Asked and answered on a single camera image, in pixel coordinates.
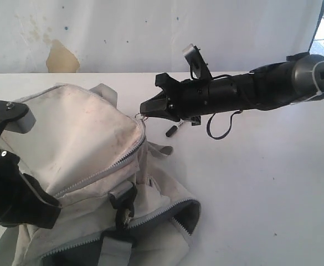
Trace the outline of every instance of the gray zipper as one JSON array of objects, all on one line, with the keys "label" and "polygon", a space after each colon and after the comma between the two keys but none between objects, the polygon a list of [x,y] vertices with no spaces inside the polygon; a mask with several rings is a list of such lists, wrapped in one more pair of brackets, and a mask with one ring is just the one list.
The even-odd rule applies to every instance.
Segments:
[{"label": "gray zipper", "polygon": [[[161,208],[161,209],[158,209],[146,216],[143,217],[143,219],[136,219],[136,220],[132,220],[131,223],[128,225],[128,229],[133,229],[133,228],[136,228],[136,227],[139,227],[155,218],[157,218],[158,216],[162,215],[163,213],[169,211],[170,209],[174,208],[175,206],[181,204],[181,203],[184,203],[184,202],[187,202],[187,201],[195,201],[195,202],[198,202],[200,203],[197,199],[193,198],[193,197],[188,197],[188,198],[184,198],[184,199],[181,199],[171,205],[168,205],[164,208]],[[183,227],[175,218],[172,218],[173,219],[173,222],[178,224],[178,227],[179,229],[181,230],[184,230],[185,231],[185,234],[189,235],[189,236],[192,236],[192,234],[188,233],[187,230],[185,229],[185,227]],[[50,250],[49,252],[43,254],[41,256],[41,260],[47,256],[51,256],[51,255],[54,255],[54,254],[57,254],[57,253],[60,253],[60,252],[63,252],[65,250],[68,250],[68,249],[72,249],[72,248],[76,248],[76,247],[80,247],[82,245],[86,245],[86,244],[89,244],[89,243],[92,243],[92,242],[96,242],[96,241],[99,241],[100,240],[100,235],[101,235],[101,232],[98,232],[98,233],[94,233],[92,235],[90,235],[90,237],[88,238],[85,238],[83,241],[81,242],[76,242],[76,241],[73,241],[73,242],[76,242],[76,243],[72,243],[72,244],[67,244],[67,245],[63,245],[61,247],[58,247],[58,248],[54,248],[52,250]]]},{"label": "gray zipper", "polygon": [[96,182],[97,180],[102,179],[105,176],[108,176],[109,174],[117,171],[120,168],[123,168],[124,166],[126,166],[130,162],[132,162],[134,159],[135,153],[138,151],[138,149],[141,147],[141,145],[146,140],[145,125],[144,125],[143,121],[137,120],[136,123],[139,126],[139,128],[142,130],[141,137],[139,138],[138,142],[124,156],[122,156],[120,159],[118,159],[114,164],[112,164],[108,168],[106,168],[98,173],[95,173],[89,177],[86,177],[85,179],[82,179],[79,182],[61,190],[60,192],[56,193],[54,195],[54,197],[58,198],[58,197],[62,196],[63,194],[66,194],[68,192],[75,191],[75,190],[83,188],[87,185],[90,185],[90,184]]}]

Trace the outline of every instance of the white bag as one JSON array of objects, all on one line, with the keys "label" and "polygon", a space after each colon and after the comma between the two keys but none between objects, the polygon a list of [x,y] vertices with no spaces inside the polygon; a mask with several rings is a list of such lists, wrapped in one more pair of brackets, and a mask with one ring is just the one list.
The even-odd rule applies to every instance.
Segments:
[{"label": "white bag", "polygon": [[[170,149],[149,144],[142,121],[77,86],[58,85],[21,101],[37,122],[24,135],[5,131],[0,147],[17,154],[20,170],[62,209],[53,229],[19,226],[12,245],[8,235],[18,227],[7,229],[0,265],[177,265],[189,250],[200,204],[157,167]],[[127,230],[135,247],[103,237],[115,230],[108,193],[128,181],[137,188]]]}]

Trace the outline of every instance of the stain on wall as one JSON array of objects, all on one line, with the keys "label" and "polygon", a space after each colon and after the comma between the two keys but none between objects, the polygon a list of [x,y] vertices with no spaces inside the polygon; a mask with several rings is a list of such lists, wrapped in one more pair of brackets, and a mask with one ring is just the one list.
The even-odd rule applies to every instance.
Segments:
[{"label": "stain on wall", "polygon": [[49,73],[76,73],[79,62],[75,55],[59,40],[52,40],[46,66]]}]

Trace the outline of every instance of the screw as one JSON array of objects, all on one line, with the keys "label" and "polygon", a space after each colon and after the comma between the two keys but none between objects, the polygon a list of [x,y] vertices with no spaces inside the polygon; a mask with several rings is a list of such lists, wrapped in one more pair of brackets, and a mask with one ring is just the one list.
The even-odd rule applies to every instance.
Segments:
[{"label": "screw", "polygon": [[12,108],[14,108],[14,104],[10,101],[10,102],[8,102],[7,103],[7,110],[10,110],[10,109],[12,109]]}]

